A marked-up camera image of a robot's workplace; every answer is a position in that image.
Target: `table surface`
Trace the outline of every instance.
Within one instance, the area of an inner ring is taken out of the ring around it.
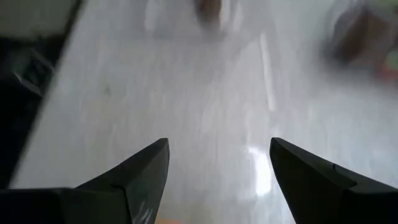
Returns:
[[[13,187],[74,187],[167,137],[160,218],[293,223],[273,136],[398,187],[398,92],[322,59],[332,0],[266,1],[239,47],[140,35],[140,4],[83,6]]]

